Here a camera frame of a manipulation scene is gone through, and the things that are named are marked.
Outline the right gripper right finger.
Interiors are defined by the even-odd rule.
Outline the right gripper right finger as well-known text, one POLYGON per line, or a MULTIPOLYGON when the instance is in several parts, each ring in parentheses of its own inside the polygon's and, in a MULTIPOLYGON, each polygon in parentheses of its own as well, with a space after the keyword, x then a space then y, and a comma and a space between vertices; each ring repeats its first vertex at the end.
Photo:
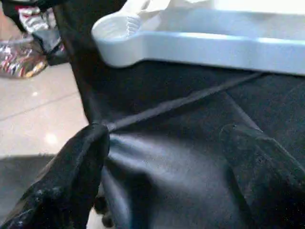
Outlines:
POLYGON ((260 130, 226 125, 220 139, 256 225, 261 229, 303 229, 305 168, 260 130))

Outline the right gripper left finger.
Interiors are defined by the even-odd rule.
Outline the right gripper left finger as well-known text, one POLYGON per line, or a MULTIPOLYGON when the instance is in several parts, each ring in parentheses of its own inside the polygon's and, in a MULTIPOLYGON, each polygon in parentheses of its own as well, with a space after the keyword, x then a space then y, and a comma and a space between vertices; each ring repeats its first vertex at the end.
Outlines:
POLYGON ((1 228, 86 228, 109 142, 104 125, 88 125, 79 131, 24 192, 1 228))

